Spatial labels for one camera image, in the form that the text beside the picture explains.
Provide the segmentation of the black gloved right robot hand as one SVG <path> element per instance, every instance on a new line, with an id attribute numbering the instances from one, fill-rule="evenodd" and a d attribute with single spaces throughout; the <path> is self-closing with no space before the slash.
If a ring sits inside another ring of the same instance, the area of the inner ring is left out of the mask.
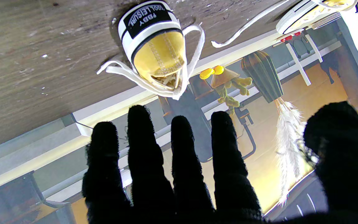
<path id="1" fill-rule="evenodd" d="M 163 169 L 163 155 L 148 110 L 128 111 L 128 166 L 132 199 L 124 193 L 118 168 L 118 136 L 111 122 L 94 126 L 86 149 L 88 170 L 82 194 L 90 224 L 188 223 L 267 224 L 237 146 L 230 116 L 212 114 L 215 203 L 204 183 L 190 123 L 176 116 L 171 123 L 173 184 Z M 327 212 L 307 214 L 285 224 L 358 224 L 358 114 L 346 101 L 320 108 L 303 134 L 304 155 L 318 157 L 314 166 L 327 198 Z"/>

